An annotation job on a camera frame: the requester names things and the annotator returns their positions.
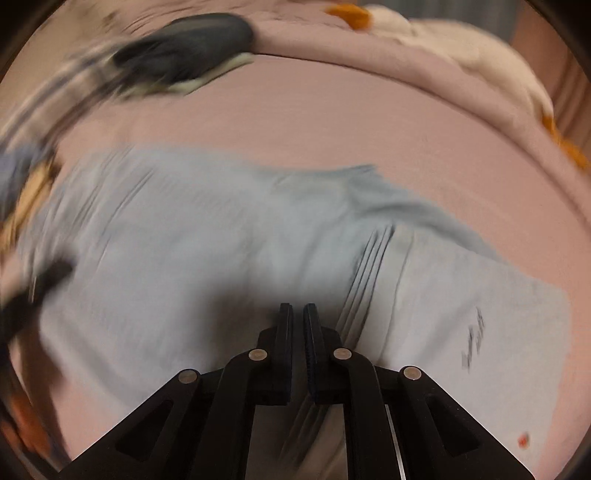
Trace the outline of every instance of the pink bed sheet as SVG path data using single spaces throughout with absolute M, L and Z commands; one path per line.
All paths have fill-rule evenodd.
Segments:
M 186 97 L 109 101 L 62 139 L 59 156 L 69 163 L 97 149 L 172 143 L 276 167 L 372 163 L 452 212 L 523 272 L 569 295 L 572 350 L 536 470 L 553 479 L 591 423 L 589 185 L 542 127 L 483 81 L 426 52 L 353 33 L 318 9 L 271 4 L 230 9 L 247 14 L 258 52 L 273 56 Z M 189 0 L 122 5 L 134 34 L 211 10 Z M 68 381 L 54 391 L 74 455 L 118 420 L 98 404 L 82 407 L 88 396 Z

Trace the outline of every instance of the silver screw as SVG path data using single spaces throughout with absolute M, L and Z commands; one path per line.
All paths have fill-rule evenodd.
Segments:
M 255 348 L 248 352 L 248 358 L 250 358 L 253 362 L 260 362 L 267 358 L 267 352 L 264 351 L 262 348 Z
M 409 380 L 418 380 L 421 375 L 422 373 L 417 367 L 406 367 L 404 369 L 404 376 Z
M 333 355 L 337 360 L 348 360 L 349 358 L 351 358 L 351 355 L 353 354 L 351 353 L 351 350 L 347 348 L 337 348 L 333 352 Z
M 197 372 L 195 370 L 183 370 L 178 374 L 178 381 L 181 383 L 193 383 L 197 380 Z

